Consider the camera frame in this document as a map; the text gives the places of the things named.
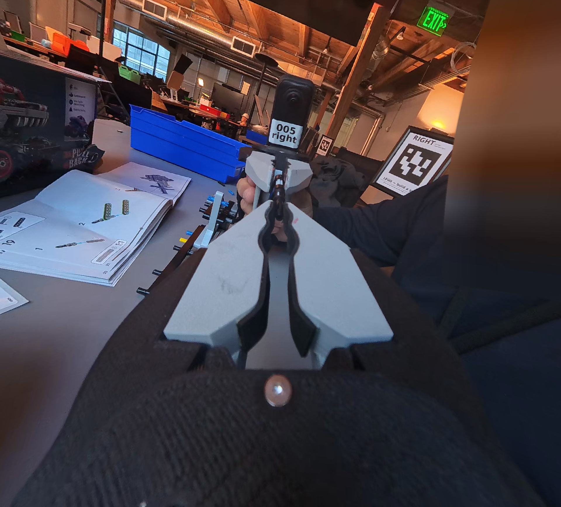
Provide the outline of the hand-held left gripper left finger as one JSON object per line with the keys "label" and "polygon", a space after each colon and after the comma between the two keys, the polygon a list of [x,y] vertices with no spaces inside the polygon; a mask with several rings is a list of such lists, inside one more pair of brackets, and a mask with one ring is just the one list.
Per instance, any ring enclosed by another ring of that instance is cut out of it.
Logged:
{"label": "hand-held left gripper left finger", "polygon": [[201,260],[164,328],[168,340],[224,347],[234,357],[260,341],[268,322],[269,214],[264,202],[193,255]]}

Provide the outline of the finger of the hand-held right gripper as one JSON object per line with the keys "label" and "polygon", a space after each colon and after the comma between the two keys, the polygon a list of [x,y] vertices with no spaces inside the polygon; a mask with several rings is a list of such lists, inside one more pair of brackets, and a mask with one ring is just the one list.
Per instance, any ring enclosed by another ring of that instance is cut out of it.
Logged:
{"label": "finger of the hand-held right gripper", "polygon": [[310,185],[312,170],[308,162],[302,160],[287,160],[284,172],[285,200],[290,201],[292,196]]}
{"label": "finger of the hand-held right gripper", "polygon": [[246,160],[246,177],[256,185],[253,209],[270,199],[275,169],[273,160],[273,156],[267,153],[251,153]]}

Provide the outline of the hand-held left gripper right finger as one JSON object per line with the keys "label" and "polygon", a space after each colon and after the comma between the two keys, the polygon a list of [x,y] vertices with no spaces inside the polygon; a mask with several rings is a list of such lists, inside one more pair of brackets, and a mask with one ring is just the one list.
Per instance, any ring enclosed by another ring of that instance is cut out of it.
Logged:
{"label": "hand-held left gripper right finger", "polygon": [[290,255],[290,330],[302,357],[321,368],[333,349],[389,342],[393,330],[348,245],[292,203],[284,204]]}

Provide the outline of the small black lego pin piece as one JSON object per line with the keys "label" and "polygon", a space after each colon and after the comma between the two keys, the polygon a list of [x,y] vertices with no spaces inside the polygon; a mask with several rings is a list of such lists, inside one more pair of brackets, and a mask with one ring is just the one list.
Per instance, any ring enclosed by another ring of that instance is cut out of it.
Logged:
{"label": "small black lego pin piece", "polygon": [[271,201],[274,211],[275,221],[284,220],[284,205],[285,205],[285,172],[280,169],[274,170],[273,187],[271,191]]}

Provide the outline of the person's right forearm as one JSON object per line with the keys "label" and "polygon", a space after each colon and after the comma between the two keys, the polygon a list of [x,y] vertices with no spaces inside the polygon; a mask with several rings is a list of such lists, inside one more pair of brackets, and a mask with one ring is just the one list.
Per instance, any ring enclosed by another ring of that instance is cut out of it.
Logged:
{"label": "person's right forearm", "polygon": [[318,208],[313,219],[377,265],[420,258],[443,236],[448,175],[396,199],[360,208]]}

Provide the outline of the black and grey lego assembly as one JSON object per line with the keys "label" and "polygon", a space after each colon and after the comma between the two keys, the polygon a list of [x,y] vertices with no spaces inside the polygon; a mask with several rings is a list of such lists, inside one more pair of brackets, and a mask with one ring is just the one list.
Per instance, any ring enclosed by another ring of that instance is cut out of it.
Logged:
{"label": "black and grey lego assembly", "polygon": [[162,270],[155,269],[152,274],[155,280],[147,289],[138,287],[136,293],[146,297],[165,278],[175,272],[179,266],[193,253],[207,249],[209,244],[226,232],[237,216],[238,204],[234,200],[224,198],[224,193],[216,191],[214,195],[206,198],[199,209],[203,224],[194,230],[187,230],[185,235],[179,239],[179,243],[173,247],[175,252],[173,258]]}

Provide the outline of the open lego instruction booklet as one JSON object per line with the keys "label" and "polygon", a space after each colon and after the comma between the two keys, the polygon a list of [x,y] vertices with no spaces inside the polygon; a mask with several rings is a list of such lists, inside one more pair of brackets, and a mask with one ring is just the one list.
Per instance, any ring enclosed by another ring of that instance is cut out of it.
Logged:
{"label": "open lego instruction booklet", "polygon": [[70,171],[1,212],[1,269],[114,287],[190,182],[133,162]]}

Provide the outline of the large lego box red wheels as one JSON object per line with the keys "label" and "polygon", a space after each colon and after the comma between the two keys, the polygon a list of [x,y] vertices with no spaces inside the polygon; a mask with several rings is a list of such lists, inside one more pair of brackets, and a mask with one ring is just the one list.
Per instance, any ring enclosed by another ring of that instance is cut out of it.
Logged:
{"label": "large lego box red wheels", "polygon": [[1,197],[92,172],[99,85],[107,81],[17,51],[1,51]]}

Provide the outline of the person's right hand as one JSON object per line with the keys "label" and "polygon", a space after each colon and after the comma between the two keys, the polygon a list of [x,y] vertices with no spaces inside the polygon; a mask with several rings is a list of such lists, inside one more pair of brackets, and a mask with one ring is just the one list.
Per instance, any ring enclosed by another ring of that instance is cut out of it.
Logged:
{"label": "person's right hand", "polygon": [[[255,182],[248,177],[241,177],[237,182],[237,193],[241,196],[239,208],[245,213],[251,213],[255,198]],[[304,214],[313,217],[312,199],[310,193],[305,189],[291,195],[290,202],[299,208]],[[272,236],[279,242],[286,242],[287,236],[284,232],[282,221],[276,221],[272,230]]]}

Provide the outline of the dark jacket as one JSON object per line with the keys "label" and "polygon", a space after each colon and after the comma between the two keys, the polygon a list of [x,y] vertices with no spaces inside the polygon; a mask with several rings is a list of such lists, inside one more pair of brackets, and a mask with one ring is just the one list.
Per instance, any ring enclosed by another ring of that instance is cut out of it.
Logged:
{"label": "dark jacket", "polygon": [[317,208],[353,208],[368,186],[353,164],[337,158],[315,157],[310,167],[309,191]]}

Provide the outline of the blue plastic bin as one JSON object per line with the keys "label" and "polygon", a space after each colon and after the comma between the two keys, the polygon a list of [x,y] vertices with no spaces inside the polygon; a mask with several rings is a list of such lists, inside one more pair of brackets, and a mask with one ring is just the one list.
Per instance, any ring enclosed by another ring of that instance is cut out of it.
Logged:
{"label": "blue plastic bin", "polygon": [[131,148],[210,179],[236,181],[252,147],[164,113],[130,105]]}

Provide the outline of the framed marker sign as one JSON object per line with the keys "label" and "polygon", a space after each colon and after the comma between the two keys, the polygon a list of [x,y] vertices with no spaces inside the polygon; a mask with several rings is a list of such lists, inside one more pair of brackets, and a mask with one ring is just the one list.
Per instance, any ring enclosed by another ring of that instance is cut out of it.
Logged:
{"label": "framed marker sign", "polygon": [[454,140],[438,130],[409,126],[370,185],[396,198],[437,180],[451,162]]}

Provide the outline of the green exit sign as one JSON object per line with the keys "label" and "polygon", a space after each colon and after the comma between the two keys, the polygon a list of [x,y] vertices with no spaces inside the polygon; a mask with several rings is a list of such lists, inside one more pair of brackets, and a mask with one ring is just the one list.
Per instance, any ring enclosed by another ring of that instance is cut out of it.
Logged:
{"label": "green exit sign", "polygon": [[428,4],[417,20],[416,26],[436,37],[441,38],[448,27],[451,15],[436,6]]}

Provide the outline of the white sticker sheet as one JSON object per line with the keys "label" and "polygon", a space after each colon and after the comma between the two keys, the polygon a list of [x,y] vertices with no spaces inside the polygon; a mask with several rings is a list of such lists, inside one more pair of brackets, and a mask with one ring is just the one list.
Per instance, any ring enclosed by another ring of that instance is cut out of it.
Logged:
{"label": "white sticker sheet", "polygon": [[21,307],[29,302],[15,289],[9,286],[4,280],[0,280],[1,285],[1,314]]}

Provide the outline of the orange bin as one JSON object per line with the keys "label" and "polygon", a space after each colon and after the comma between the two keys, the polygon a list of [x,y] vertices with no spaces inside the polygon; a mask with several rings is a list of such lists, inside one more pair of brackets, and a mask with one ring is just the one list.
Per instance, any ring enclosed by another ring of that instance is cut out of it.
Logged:
{"label": "orange bin", "polygon": [[53,52],[67,57],[71,46],[79,48],[85,52],[90,52],[88,46],[82,40],[72,40],[68,36],[57,31],[52,33],[50,49]]}

